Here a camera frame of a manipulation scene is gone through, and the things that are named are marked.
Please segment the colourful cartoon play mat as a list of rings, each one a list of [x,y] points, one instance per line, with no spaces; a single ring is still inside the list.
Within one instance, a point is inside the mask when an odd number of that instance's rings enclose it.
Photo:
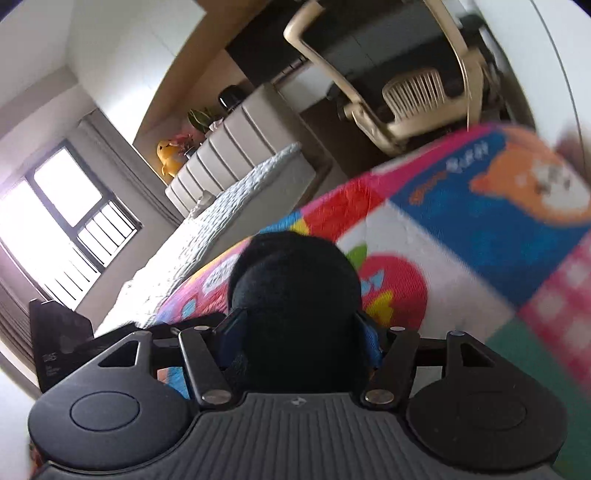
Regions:
[[[428,336],[465,328],[564,403],[568,437],[554,471],[590,475],[590,228],[555,225],[533,186],[537,166],[567,163],[526,130],[484,127],[349,181],[277,223],[349,256],[363,306],[388,326]],[[202,479],[447,479],[401,427],[335,400],[288,413],[262,403],[197,448]]]

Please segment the yellow duck plush toy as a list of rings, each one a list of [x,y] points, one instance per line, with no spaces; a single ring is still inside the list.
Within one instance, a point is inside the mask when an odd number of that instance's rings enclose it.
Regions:
[[[156,154],[163,176],[175,177],[186,161],[182,147],[170,140],[160,141],[156,146]]]

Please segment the beige mesh office chair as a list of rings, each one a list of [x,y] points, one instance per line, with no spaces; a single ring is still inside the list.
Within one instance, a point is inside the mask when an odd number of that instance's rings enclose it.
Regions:
[[[307,1],[283,37],[329,76],[339,117],[398,156],[420,137],[502,116],[485,26],[442,1]]]

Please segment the grey window curtain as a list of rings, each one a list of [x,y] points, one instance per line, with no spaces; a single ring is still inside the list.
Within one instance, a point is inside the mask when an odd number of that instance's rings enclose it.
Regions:
[[[164,181],[99,109],[86,115],[79,122],[79,126],[159,215],[174,228],[183,222],[184,218],[165,195]]]

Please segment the white baby shoe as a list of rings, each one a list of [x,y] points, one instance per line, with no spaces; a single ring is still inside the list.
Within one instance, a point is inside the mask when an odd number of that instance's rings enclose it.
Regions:
[[[204,213],[204,211],[211,207],[211,205],[215,202],[216,196],[211,192],[205,190],[202,192],[200,198],[198,198],[197,203],[190,211],[191,218],[197,218],[199,215]]]

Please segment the black computer monitor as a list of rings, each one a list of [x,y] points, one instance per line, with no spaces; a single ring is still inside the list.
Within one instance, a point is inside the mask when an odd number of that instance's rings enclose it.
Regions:
[[[351,78],[372,66],[353,34],[395,15],[406,1],[322,1],[321,16],[303,39],[342,75]],[[304,6],[301,1],[273,1],[263,8],[225,47],[247,79],[259,86],[273,80],[304,57],[287,42],[283,31]]]

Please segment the beige padded bed headboard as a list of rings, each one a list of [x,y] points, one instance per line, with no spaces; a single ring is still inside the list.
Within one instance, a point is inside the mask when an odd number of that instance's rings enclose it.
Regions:
[[[220,194],[293,143],[304,143],[304,122],[273,86],[263,85],[206,137],[165,194],[187,217],[202,193]]]

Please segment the black round speaker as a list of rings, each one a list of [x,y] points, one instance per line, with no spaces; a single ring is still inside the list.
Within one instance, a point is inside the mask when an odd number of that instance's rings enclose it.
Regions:
[[[232,84],[225,87],[221,93],[219,93],[217,100],[219,105],[221,105],[222,110],[226,114],[230,114],[235,111],[240,104],[245,102],[245,99],[249,97],[250,93],[252,93],[252,89],[250,89],[249,86]]]

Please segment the black knit garment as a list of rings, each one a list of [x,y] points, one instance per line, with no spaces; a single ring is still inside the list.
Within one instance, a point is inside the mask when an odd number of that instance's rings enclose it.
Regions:
[[[235,391],[359,391],[372,366],[359,318],[361,283],[331,241],[290,231],[256,235],[228,282],[228,307],[246,313]]]

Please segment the white quilted mattress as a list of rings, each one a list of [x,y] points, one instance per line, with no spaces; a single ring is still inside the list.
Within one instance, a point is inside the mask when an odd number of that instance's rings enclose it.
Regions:
[[[178,286],[219,254],[297,208],[315,170],[293,143],[223,191],[201,213],[191,211],[160,249],[121,288],[97,336],[123,325],[155,323]]]

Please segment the green snake plant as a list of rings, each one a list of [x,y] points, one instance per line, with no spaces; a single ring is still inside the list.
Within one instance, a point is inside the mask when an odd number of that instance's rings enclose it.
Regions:
[[[206,134],[221,125],[223,117],[213,114],[207,108],[204,110],[190,109],[187,111],[187,120],[194,129]]]

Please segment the pink flower pot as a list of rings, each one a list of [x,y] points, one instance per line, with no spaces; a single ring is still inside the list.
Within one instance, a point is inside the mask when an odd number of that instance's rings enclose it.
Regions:
[[[197,148],[200,146],[200,143],[197,142],[193,138],[191,134],[179,134],[176,135],[171,144],[175,146],[179,153],[182,154],[186,159],[190,159],[190,157],[197,152]]]

